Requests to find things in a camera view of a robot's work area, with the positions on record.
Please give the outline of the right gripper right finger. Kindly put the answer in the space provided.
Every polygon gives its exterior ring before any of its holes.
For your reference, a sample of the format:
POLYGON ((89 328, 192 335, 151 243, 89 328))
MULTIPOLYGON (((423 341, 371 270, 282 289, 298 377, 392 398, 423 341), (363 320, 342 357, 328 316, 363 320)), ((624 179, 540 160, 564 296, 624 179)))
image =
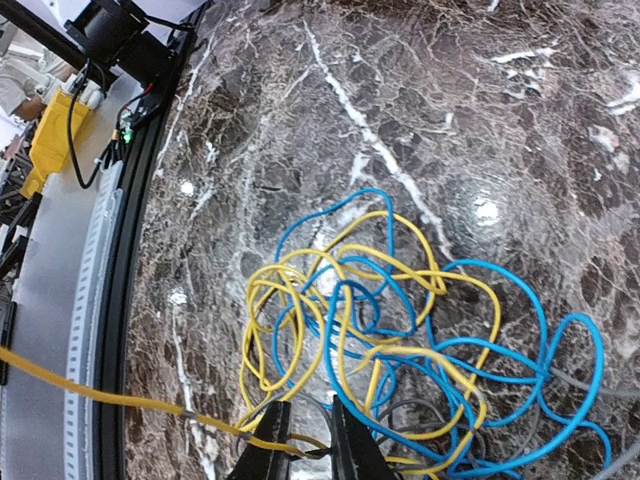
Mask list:
POLYGON ((367 427, 333 397, 331 413, 331 469, 337 480, 394 480, 367 427))

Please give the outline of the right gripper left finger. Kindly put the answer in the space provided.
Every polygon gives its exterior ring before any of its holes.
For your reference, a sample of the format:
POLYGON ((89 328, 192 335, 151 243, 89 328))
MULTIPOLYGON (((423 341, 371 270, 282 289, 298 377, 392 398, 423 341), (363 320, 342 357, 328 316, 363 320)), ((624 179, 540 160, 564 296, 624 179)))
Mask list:
POLYGON ((290 433, 291 403, 272 402, 255 430, 261 444, 249 443, 240 455, 229 480, 287 480, 290 478, 290 456, 277 450, 275 444, 287 447, 290 433))

